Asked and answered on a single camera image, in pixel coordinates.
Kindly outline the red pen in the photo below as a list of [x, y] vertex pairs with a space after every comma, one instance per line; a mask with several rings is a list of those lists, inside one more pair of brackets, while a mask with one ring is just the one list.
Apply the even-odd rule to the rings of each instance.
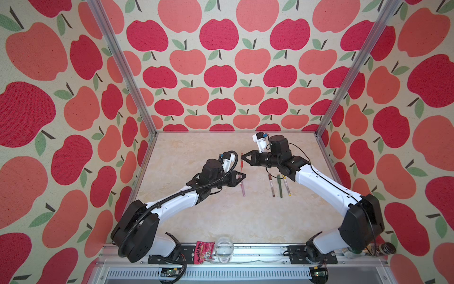
[[242, 170], [243, 170], [243, 160], [241, 159], [241, 165], [240, 165], [240, 172], [242, 173]]

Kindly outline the white silver pen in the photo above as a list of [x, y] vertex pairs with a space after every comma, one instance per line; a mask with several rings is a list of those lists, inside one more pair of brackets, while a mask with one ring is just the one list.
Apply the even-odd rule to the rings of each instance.
[[270, 183], [272, 196], [273, 196], [273, 198], [275, 198], [275, 190], [274, 190], [273, 178], [272, 178], [272, 176], [270, 174], [268, 174], [268, 180], [269, 180], [269, 183]]

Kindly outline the green pen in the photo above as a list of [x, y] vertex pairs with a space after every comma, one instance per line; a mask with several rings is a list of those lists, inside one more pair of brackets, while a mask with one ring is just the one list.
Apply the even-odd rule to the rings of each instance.
[[283, 189], [282, 189], [282, 178], [280, 175], [277, 176], [277, 182], [278, 182], [278, 185], [279, 185], [279, 194], [280, 194], [280, 198], [283, 198]]

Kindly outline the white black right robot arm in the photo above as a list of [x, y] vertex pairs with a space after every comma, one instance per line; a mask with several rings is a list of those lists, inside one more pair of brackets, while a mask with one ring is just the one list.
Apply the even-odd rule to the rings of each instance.
[[242, 155], [243, 161], [251, 166], [277, 168], [281, 175], [318, 194], [344, 218], [338, 228], [314, 235], [306, 242], [311, 262], [347, 247], [362, 251], [384, 232], [383, 213], [374, 195], [354, 192], [318, 171], [309, 159], [293, 155], [288, 139], [282, 135], [258, 132], [253, 141], [258, 150]]

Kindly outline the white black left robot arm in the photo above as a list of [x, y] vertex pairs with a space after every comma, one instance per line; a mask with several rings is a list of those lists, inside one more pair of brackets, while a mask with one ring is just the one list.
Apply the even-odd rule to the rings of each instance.
[[119, 257], [131, 263], [147, 255], [176, 262], [182, 258], [182, 244], [170, 233], [158, 234], [160, 223], [177, 213], [194, 207], [211, 196], [213, 189], [234, 188], [247, 175], [234, 170], [236, 156], [209, 159], [181, 190], [158, 201], [132, 202], [111, 233], [111, 240], [118, 247]]

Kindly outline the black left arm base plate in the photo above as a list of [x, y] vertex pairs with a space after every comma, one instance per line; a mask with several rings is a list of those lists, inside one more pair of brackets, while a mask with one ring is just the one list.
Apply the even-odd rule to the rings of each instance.
[[186, 263], [193, 265], [195, 262], [195, 245], [177, 245], [168, 257], [149, 255], [148, 264], [164, 265], [169, 264], [167, 260], [172, 260], [177, 263]]

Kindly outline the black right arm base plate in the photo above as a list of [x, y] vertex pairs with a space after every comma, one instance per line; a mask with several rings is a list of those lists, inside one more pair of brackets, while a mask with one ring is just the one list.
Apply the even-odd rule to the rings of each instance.
[[287, 256], [292, 265], [338, 264], [338, 259], [334, 252], [321, 254], [313, 247], [288, 246], [287, 250], [283, 253], [283, 256]]

